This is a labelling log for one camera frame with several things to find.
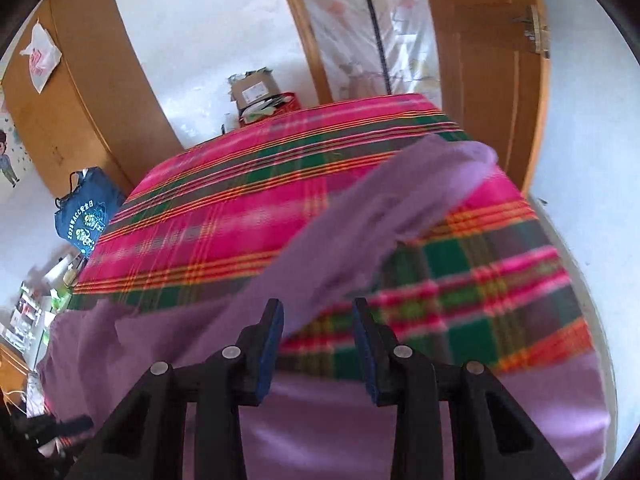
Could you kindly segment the purple fleece garment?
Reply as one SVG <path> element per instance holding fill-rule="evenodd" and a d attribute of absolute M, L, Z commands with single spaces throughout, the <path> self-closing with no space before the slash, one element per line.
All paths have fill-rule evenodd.
<path fill-rule="evenodd" d="M 427 136 L 337 195 L 237 292 L 143 313 L 104 299 L 53 325 L 39 371 L 61 417 L 102 424 L 155 362 L 204 361 L 284 307 L 277 376 L 243 417 L 265 479 L 384 479 L 394 415 L 364 392 L 352 298 L 434 361 L 500 377 L 578 479 L 600 474 L 610 415 L 570 277 L 494 151 Z"/>

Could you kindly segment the cluttered shelf items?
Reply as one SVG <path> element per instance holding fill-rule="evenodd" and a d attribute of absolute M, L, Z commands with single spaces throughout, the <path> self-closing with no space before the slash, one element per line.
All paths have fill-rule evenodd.
<path fill-rule="evenodd" d="M 20 296 L 1 321 L 1 342 L 34 370 L 47 351 L 50 325 L 65 310 L 79 272 L 86 263 L 81 252 L 70 252 L 46 274 L 39 288 L 21 284 Z"/>

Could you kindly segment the pink plaid bed sheet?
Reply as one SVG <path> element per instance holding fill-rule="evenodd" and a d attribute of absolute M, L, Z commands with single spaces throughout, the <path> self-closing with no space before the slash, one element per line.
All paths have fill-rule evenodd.
<path fill-rule="evenodd" d="M 226 300 L 338 194 L 429 134 L 464 139 L 434 104 L 405 94 L 298 110 L 190 148 L 131 192 L 70 307 L 108 298 L 155 313 Z M 558 252 L 500 169 L 400 245 L 367 298 L 400 340 L 439 362 L 517 372 L 593 347 Z"/>

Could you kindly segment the blue tote bag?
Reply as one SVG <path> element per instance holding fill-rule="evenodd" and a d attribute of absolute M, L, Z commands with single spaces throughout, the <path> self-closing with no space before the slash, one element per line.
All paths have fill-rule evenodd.
<path fill-rule="evenodd" d="M 58 236 L 89 258 L 126 196 L 99 167 L 70 174 L 70 192 L 55 200 Z"/>

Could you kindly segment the wooden wardrobe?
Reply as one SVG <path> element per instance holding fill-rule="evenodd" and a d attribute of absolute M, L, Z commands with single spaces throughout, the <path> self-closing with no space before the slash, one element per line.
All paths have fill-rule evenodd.
<path fill-rule="evenodd" d="M 62 58 L 36 91 L 21 34 L 2 88 L 18 134 L 54 197 L 76 170 L 101 168 L 130 193 L 183 146 L 146 78 L 116 0 L 42 0 L 28 21 L 40 24 Z"/>

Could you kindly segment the wooden door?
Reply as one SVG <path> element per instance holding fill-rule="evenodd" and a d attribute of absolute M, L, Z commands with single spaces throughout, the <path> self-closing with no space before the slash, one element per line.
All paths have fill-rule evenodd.
<path fill-rule="evenodd" d="M 442 109 L 491 146 L 522 191 L 533 181 L 548 107 L 549 59 L 513 23 L 544 0 L 428 0 L 436 35 Z"/>

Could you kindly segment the cardboard box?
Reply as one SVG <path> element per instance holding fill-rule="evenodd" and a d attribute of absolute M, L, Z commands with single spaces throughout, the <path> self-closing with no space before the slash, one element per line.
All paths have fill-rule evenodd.
<path fill-rule="evenodd" d="M 247 107 L 281 93 L 268 67 L 228 77 L 230 96 L 240 112 Z"/>

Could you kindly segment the red basket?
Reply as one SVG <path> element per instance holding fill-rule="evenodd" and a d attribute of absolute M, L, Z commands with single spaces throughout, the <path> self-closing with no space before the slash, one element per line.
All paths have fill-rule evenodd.
<path fill-rule="evenodd" d="M 246 127 L 274 116 L 296 112 L 301 108 L 294 92 L 283 92 L 247 107 L 240 113 L 239 124 L 241 127 Z"/>

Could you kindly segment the white plastic bag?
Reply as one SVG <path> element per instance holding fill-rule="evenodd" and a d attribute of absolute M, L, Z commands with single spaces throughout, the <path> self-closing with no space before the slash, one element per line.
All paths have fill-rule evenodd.
<path fill-rule="evenodd" d="M 62 60 L 61 50 L 40 21 L 36 21 L 32 26 L 30 43 L 20 51 L 20 55 L 28 57 L 29 77 L 35 90 L 40 94 Z"/>

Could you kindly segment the metal door lock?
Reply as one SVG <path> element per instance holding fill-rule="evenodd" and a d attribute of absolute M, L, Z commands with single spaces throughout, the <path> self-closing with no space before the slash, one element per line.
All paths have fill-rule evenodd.
<path fill-rule="evenodd" d="M 550 35 L 544 16 L 534 4 L 526 6 L 525 13 L 512 18 L 513 23 L 524 26 L 524 36 L 532 44 L 533 51 L 543 58 L 550 58 Z"/>

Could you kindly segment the patterned door curtain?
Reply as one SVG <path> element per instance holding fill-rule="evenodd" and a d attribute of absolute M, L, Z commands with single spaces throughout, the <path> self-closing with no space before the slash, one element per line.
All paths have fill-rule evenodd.
<path fill-rule="evenodd" d="M 303 0 L 335 101 L 419 93 L 442 105 L 428 0 Z"/>

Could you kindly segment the cartoon wall sticker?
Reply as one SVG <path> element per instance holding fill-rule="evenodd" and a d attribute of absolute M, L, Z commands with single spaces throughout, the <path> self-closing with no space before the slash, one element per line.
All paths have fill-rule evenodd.
<path fill-rule="evenodd" d="M 9 181 L 9 185 L 11 185 L 12 188 L 15 188 L 17 183 L 20 182 L 20 178 L 17 177 L 13 169 L 10 156 L 6 151 L 7 149 L 8 149 L 8 142 L 6 142 L 6 133 L 3 130 L 1 130 L 0 131 L 0 171 L 2 172 L 6 180 Z"/>

